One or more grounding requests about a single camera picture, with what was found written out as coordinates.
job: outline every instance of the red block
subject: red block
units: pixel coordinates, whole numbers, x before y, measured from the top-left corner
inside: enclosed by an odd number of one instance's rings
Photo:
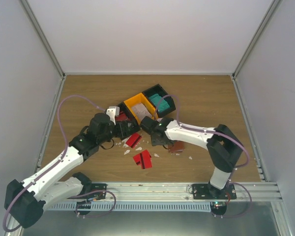
[[[139,134],[135,133],[133,135],[131,135],[131,137],[128,139],[128,141],[126,142],[126,144],[132,148],[134,148],[138,142],[140,141],[140,139],[142,138],[142,136],[140,136]]]
[[[148,150],[144,150],[143,152],[135,155],[133,160],[137,165],[141,165],[141,169],[152,168],[151,155]]]

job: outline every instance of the red card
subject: red card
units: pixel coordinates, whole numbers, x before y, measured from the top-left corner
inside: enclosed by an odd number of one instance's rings
[[[133,160],[137,165],[141,165],[141,169],[152,168],[151,155],[148,150],[144,150],[143,152],[135,155]]]
[[[120,112],[119,116],[115,117],[115,121],[129,120],[124,112]]]
[[[142,136],[140,136],[139,134],[135,133],[133,135],[131,135],[131,137],[128,139],[128,141],[126,142],[126,144],[132,148],[134,148],[138,142],[140,141],[140,139],[142,138]]]

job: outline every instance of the wooden tabletop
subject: wooden tabletop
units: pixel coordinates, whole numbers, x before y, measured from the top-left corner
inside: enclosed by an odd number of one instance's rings
[[[167,93],[175,94],[180,100],[181,122],[202,126],[217,127],[227,125],[248,149],[251,162],[234,174],[233,180],[260,181],[256,162],[250,145],[248,133],[238,104],[236,92],[229,76],[185,76],[185,75],[93,75],[67,76],[60,100],[69,95],[86,96],[98,106],[108,108],[160,84]],[[81,98],[71,98],[61,107],[60,118],[68,140],[79,134],[82,127],[89,124],[94,114],[100,112]],[[176,112],[169,114],[175,117]],[[169,154],[163,147],[152,147],[149,136],[143,136],[132,149],[123,147],[124,143],[115,139],[110,150],[100,148],[82,165],[70,171],[63,179],[75,172],[82,172],[93,181],[159,181],[159,182],[197,182],[209,181],[214,165],[208,151],[192,144],[185,144],[180,155]],[[147,149],[152,156],[150,169],[142,170],[133,160],[133,156]],[[46,146],[42,166],[60,154],[64,149],[57,119]],[[242,154],[238,164],[244,163]]]

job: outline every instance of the robotic arm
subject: robotic arm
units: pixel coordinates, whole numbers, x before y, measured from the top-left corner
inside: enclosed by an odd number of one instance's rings
[[[8,184],[5,209],[8,209],[15,197],[31,184],[10,210],[10,214],[23,228],[36,223],[44,211],[55,203],[79,195],[83,187],[91,182],[82,173],[77,173],[67,181],[55,184],[66,173],[98,152],[99,147],[105,142],[110,142],[113,137],[124,139],[139,131],[140,127],[132,121],[116,122],[115,116],[118,114],[119,107],[109,107],[106,113],[97,113],[89,126],[85,126],[68,147],[47,166],[22,182],[13,180]]]
[[[151,135],[152,146],[183,141],[208,150],[215,166],[208,183],[209,192],[214,198],[218,198],[223,193],[242,150],[228,139],[212,134],[210,131],[226,134],[239,142],[227,126],[220,124],[217,128],[204,128],[178,123],[172,118],[163,118],[158,122],[149,117],[145,117],[140,126]],[[205,130],[205,132],[200,133],[196,130]]]

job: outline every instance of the red object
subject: red object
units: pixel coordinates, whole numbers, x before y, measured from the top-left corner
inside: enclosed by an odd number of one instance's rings
[[[119,116],[115,117],[115,121],[129,120],[124,112],[120,112]]]
[[[174,145],[168,145],[169,153],[180,153],[185,149],[184,143],[182,141],[174,142]]]
[[[148,150],[144,150],[143,152],[135,155],[133,160],[137,165],[141,165],[141,169],[152,168],[151,155]]]
[[[134,148],[138,142],[140,141],[140,139],[142,138],[142,136],[140,136],[139,134],[135,133],[133,135],[131,135],[131,137],[128,139],[128,141],[126,142],[126,144],[132,148]]]

